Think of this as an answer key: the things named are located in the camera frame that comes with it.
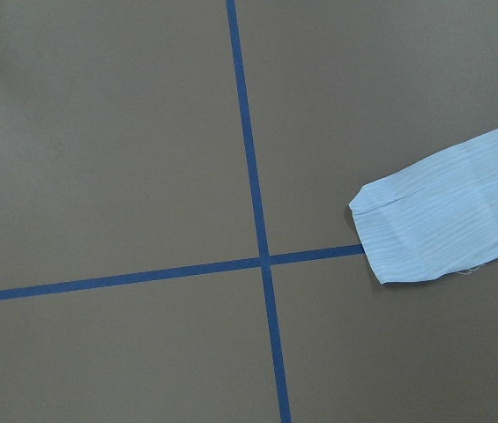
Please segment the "light blue button shirt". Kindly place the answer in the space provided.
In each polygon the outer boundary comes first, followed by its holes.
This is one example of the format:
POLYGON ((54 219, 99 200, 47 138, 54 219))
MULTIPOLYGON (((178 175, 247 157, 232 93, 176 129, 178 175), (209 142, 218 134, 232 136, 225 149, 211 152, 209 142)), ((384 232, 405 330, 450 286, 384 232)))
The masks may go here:
POLYGON ((468 271, 498 258, 498 129, 364 185, 349 208, 380 283, 468 271))

